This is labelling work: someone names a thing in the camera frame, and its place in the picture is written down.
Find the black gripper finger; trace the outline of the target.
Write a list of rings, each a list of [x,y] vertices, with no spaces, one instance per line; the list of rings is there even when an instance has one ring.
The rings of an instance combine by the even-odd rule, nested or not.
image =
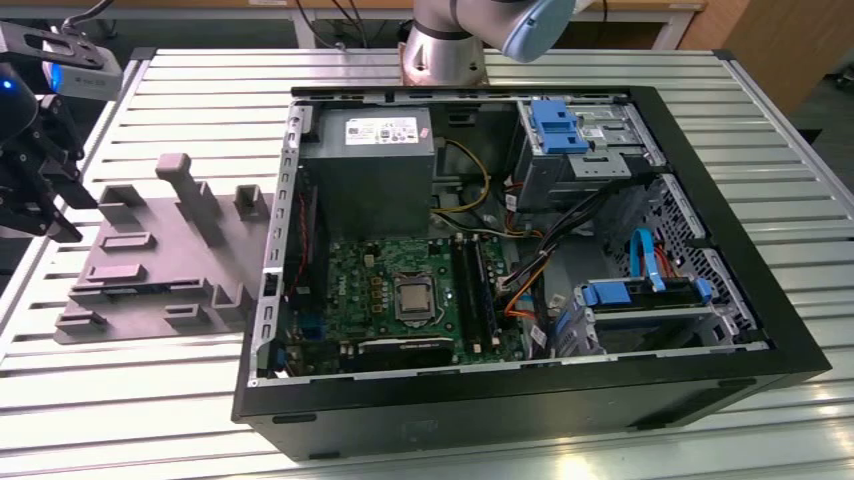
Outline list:
[[[41,157],[38,174],[50,190],[73,209],[94,209],[97,202],[81,184],[77,162],[85,157],[66,100],[58,94],[37,101],[37,113],[29,126],[34,151]]]
[[[1,148],[1,226],[57,243],[74,243],[81,233],[54,205],[57,193],[41,175],[38,158]]]

